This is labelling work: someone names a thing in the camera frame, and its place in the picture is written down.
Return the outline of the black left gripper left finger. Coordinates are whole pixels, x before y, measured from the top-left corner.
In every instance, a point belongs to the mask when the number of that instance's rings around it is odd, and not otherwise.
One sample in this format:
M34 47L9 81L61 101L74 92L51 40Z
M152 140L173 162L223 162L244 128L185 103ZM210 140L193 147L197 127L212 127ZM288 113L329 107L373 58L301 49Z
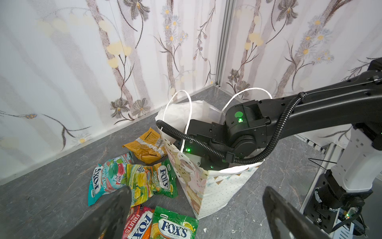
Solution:
M97 208L62 238L64 239L121 239L132 202L131 189L124 187Z

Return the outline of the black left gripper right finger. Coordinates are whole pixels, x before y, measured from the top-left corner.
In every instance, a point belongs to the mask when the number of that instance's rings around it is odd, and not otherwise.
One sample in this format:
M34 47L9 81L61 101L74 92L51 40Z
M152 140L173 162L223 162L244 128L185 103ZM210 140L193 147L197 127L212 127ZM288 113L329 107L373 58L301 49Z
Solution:
M262 200L272 238L329 238L272 187L265 188Z

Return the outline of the orange fruits candy bag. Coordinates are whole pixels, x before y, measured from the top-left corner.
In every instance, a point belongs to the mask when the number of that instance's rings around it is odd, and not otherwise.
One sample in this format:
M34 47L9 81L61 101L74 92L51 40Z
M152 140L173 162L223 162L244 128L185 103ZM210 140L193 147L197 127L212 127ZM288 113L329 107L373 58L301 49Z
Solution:
M154 217L154 209L143 205L130 209L122 233L122 239L149 239Z

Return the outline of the teal mint candy bag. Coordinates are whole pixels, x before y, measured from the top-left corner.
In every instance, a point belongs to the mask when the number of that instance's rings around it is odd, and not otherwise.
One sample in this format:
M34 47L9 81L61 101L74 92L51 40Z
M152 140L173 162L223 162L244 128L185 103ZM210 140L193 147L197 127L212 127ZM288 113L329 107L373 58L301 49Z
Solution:
M101 196L126 186L126 167L128 164L133 164L131 152L112 158L95 167L89 184L88 206L95 204Z

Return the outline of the green spring candy bag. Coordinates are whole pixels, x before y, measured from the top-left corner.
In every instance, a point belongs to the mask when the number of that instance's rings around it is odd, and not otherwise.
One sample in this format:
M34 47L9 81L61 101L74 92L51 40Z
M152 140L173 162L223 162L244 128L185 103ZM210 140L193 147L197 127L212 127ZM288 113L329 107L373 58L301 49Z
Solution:
M155 194L178 196L177 175L170 159L153 166L128 164L125 169L124 184L131 190L131 207L145 203Z

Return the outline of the green tea candy bag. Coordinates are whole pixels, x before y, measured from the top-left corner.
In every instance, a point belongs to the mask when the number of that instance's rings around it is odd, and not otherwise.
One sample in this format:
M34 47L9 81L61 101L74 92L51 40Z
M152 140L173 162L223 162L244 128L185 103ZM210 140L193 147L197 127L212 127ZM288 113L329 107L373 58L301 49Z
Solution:
M195 239L199 221L157 206L151 227L151 239Z

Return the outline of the yellow snack bag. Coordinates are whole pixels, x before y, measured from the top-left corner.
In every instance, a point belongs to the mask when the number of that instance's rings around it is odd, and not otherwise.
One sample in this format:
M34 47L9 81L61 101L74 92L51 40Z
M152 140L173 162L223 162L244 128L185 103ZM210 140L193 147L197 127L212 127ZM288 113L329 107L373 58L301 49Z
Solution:
M123 147L145 164L155 163L167 155L164 141L152 128L133 142L124 144Z

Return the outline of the white patterned paper bag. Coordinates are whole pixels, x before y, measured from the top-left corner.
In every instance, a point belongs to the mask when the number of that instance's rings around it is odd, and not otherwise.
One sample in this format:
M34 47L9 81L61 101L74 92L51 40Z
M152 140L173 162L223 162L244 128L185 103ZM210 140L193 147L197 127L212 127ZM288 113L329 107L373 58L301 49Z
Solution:
M223 111L205 101L192 101L175 104L169 101L155 117L163 120L181 132L191 133L191 120L206 123L223 123ZM194 150L181 144L160 131L161 139L173 166L180 185L185 192L196 219L202 219L224 208L262 162L246 165L229 165L227 169L203 166L200 156L193 156Z

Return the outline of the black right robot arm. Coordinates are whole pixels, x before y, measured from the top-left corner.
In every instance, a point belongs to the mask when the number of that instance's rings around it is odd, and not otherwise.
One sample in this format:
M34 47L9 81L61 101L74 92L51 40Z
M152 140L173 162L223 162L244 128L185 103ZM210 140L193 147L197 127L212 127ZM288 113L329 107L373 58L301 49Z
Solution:
M320 89L232 106L223 124L191 120L185 151L206 157L210 167L263 161L280 139L312 130L352 124L382 148L382 61L366 72Z

